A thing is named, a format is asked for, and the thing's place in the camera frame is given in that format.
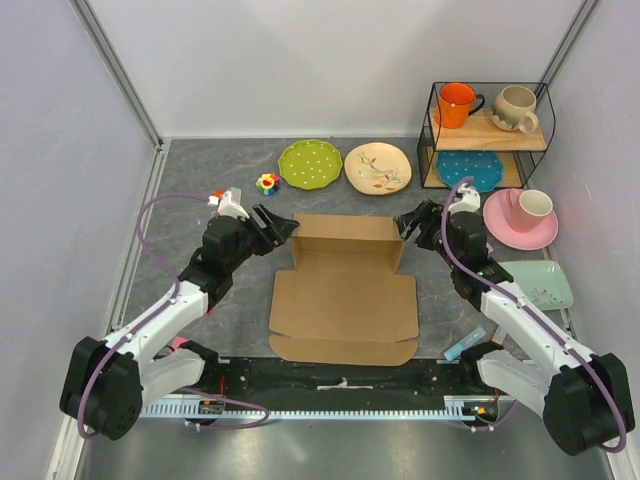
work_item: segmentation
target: cup handle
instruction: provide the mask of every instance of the cup handle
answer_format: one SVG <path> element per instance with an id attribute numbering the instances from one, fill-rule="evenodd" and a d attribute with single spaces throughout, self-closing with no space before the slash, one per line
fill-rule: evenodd
<path id="1" fill-rule="evenodd" d="M 520 200 L 520 195 L 522 195 L 522 192 L 519 191 L 516 188 L 511 188 L 509 189 L 509 206 L 511 208 L 515 207 L 518 204 L 518 201 Z"/>
<path id="2" fill-rule="evenodd" d="M 538 128 L 538 117 L 533 112 L 526 112 L 524 118 L 518 125 L 518 130 L 522 133 L 533 133 Z"/>
<path id="3" fill-rule="evenodd" d="M 482 95 L 481 93 L 478 93 L 478 94 L 476 95 L 476 100 L 477 100 L 477 99 L 480 99 L 480 105 L 478 105 L 476 108 L 474 108 L 473 110 L 471 110 L 471 111 L 469 112 L 469 115 L 473 115 L 473 114 L 474 114 L 474 113 L 476 113 L 478 110 L 480 110 L 480 109 L 482 108 L 482 106 L 484 105 L 484 95 Z"/>

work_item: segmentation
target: mint green plate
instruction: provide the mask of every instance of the mint green plate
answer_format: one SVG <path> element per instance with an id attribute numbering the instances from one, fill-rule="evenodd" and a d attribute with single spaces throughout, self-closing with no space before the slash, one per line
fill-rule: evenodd
<path id="1" fill-rule="evenodd" d="M 552 260 L 500 262 L 531 302 L 540 310 L 573 305 L 573 293 L 562 268 Z"/>

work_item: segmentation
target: flattened cardboard box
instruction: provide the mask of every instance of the flattened cardboard box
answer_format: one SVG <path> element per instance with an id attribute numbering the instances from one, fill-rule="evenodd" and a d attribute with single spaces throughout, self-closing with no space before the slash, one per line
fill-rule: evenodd
<path id="1" fill-rule="evenodd" d="M 418 344 L 416 280 L 391 217 L 295 215 L 296 270 L 276 272 L 271 348 L 298 362 L 396 366 Z"/>

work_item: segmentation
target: orange mug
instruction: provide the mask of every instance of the orange mug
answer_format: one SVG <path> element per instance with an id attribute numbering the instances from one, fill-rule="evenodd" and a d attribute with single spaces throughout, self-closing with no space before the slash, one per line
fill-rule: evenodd
<path id="1" fill-rule="evenodd" d="M 480 105 L 471 110 L 476 99 Z M 444 128 L 460 128 L 469 115 L 473 115 L 484 105 L 484 95 L 477 94 L 466 83 L 447 83 L 438 93 L 438 107 L 435 118 Z"/>

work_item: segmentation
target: blue object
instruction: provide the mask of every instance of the blue object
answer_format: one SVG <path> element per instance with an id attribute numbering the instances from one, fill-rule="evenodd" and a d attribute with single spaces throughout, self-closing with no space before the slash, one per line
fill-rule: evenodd
<path id="1" fill-rule="evenodd" d="M 487 332 L 484 331 L 484 328 L 482 328 L 482 327 L 476 328 L 473 332 L 471 332 L 469 335 L 464 337 L 462 340 L 460 340 L 458 343 L 456 343 L 449 350 L 444 352 L 444 358 L 446 358 L 447 361 L 449 361 L 449 362 L 455 360 L 456 358 L 458 358 L 460 356 L 460 354 L 464 350 L 466 350 L 469 347 L 474 346 L 476 343 L 478 343 L 480 340 L 482 340 L 486 334 L 487 334 Z"/>
<path id="2" fill-rule="evenodd" d="M 502 181 L 504 165 L 495 152 L 445 151 L 438 153 L 436 170 L 449 188 L 463 177 L 472 176 L 478 193 L 487 193 Z"/>

